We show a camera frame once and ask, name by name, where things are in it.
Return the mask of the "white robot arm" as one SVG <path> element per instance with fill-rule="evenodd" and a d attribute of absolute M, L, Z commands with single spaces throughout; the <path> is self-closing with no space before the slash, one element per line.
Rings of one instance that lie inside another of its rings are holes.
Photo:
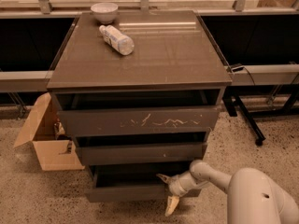
<path fill-rule="evenodd" d="M 157 176 L 170 192 L 167 217 L 174 213 L 181 197 L 211 183 L 227 195 L 227 224 L 299 224 L 299 208 L 294 198 L 257 169 L 242 168 L 227 175 L 195 160 L 180 175 Z"/>

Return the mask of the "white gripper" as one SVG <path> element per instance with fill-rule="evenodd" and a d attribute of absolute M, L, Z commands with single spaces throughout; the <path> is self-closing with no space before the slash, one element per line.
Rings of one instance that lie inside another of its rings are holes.
<path fill-rule="evenodd" d="M 170 217 L 176 210 L 179 197 L 183 197 L 191 190 L 203 189 L 209 185 L 207 181 L 195 179 L 189 171 L 172 177 L 163 174 L 157 174 L 157 176 L 165 184 L 168 184 L 169 191 L 174 195 L 167 197 L 167 206 L 164 213 L 167 217 Z"/>

